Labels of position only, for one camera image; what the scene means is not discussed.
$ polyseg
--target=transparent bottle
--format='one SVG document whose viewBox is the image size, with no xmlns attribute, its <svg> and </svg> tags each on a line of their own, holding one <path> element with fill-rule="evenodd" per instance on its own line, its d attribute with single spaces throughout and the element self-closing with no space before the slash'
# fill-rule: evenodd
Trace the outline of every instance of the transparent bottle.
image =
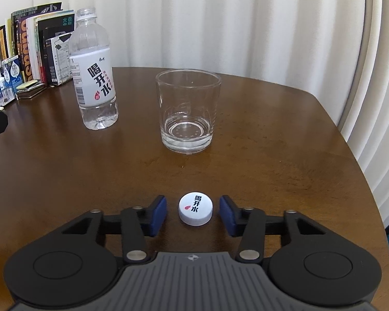
<svg viewBox="0 0 389 311">
<path fill-rule="evenodd" d="M 107 31 L 96 23 L 95 8 L 79 9 L 69 39 L 71 71 L 85 126 L 100 130 L 118 119 Z"/>
</svg>

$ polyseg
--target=brown tabletop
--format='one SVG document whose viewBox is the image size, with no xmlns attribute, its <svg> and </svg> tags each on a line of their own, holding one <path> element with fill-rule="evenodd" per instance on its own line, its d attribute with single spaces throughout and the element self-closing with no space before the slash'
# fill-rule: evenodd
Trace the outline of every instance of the brown tabletop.
<svg viewBox="0 0 389 311">
<path fill-rule="evenodd" d="M 114 68 L 119 119 L 90 131 L 71 83 L 6 108 L 0 135 L 0 311 L 12 300 L 2 278 L 7 258 L 23 245 L 90 209 L 117 214 L 148 205 L 157 194 L 168 215 L 150 251 L 233 252 L 217 214 L 222 194 L 268 215 L 295 209 L 367 249 L 383 276 L 373 305 L 389 310 L 389 247 L 368 184 L 347 144 L 310 94 L 258 80 L 222 76 L 212 144 L 182 155 L 161 143 L 155 75 L 160 69 Z M 179 220 L 185 193 L 206 193 L 211 221 Z M 278 247 L 268 237 L 266 255 Z M 119 236 L 107 248 L 121 254 Z"/>
</svg>

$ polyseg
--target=drinking glass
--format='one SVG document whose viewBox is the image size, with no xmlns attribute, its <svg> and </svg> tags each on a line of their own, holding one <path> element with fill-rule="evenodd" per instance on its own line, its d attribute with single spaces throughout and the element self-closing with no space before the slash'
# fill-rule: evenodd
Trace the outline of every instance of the drinking glass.
<svg viewBox="0 0 389 311">
<path fill-rule="evenodd" d="M 212 141 L 221 78 L 195 69 L 167 70 L 156 76 L 160 132 L 170 150 L 193 154 Z"/>
</svg>

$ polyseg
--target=silver pin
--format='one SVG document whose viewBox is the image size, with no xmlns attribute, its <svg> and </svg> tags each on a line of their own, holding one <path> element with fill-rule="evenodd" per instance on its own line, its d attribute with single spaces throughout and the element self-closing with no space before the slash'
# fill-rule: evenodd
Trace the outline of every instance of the silver pin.
<svg viewBox="0 0 389 311">
<path fill-rule="evenodd" d="M 131 250 L 127 253 L 127 258 L 130 261 L 141 261 L 142 259 L 146 258 L 147 254 L 142 250 Z"/>
<path fill-rule="evenodd" d="M 259 258 L 259 252 L 252 249 L 242 250 L 239 257 L 250 261 Z"/>
</svg>

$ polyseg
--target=row of books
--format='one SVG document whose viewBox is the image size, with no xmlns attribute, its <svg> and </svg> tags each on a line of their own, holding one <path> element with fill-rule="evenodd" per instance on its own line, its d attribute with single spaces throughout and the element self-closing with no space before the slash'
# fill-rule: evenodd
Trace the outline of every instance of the row of books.
<svg viewBox="0 0 389 311">
<path fill-rule="evenodd" d="M 18 58 L 23 82 L 60 85 L 71 79 L 68 41 L 75 28 L 73 10 L 56 2 L 11 13 L 0 27 L 0 61 Z"/>
</svg>

